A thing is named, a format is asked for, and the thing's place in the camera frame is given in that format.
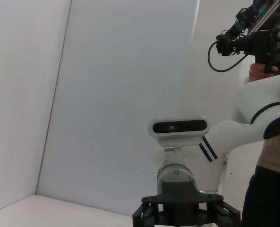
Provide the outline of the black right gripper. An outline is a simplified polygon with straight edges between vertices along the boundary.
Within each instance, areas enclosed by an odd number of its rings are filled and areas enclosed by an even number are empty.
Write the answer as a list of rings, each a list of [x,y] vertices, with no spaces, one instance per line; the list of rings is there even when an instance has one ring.
[[[162,193],[142,198],[132,215],[133,227],[241,226],[240,211],[224,202],[223,196],[201,193],[192,181],[163,182],[162,186]]]

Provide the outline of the bare operator hand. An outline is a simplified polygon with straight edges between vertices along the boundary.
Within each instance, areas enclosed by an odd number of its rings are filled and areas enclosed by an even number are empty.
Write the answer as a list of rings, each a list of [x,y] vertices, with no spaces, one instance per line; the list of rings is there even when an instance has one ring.
[[[250,66],[249,70],[249,82],[254,82],[261,79],[266,79],[269,77],[273,77],[275,73],[278,71],[278,68],[272,66],[271,73],[265,72],[265,64],[254,63]]]

